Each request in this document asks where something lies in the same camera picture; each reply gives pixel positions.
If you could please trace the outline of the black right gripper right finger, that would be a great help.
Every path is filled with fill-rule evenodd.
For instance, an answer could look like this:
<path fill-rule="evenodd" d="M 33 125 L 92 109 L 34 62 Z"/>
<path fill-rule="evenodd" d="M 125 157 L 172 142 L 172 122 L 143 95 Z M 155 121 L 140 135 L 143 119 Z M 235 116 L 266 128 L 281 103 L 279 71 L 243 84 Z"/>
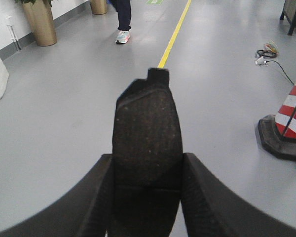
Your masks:
<path fill-rule="evenodd" d="M 249 204 L 193 154 L 183 155 L 181 203 L 190 237 L 296 237 L 296 229 Z"/>

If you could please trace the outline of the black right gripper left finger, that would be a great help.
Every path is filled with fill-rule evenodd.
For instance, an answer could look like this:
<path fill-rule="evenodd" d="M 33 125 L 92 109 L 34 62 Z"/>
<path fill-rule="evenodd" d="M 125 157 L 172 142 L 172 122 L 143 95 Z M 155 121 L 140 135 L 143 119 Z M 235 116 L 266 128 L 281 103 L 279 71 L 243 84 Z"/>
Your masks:
<path fill-rule="evenodd" d="M 0 237 L 104 237 L 113 203 L 113 161 L 104 154 L 56 202 Z"/>

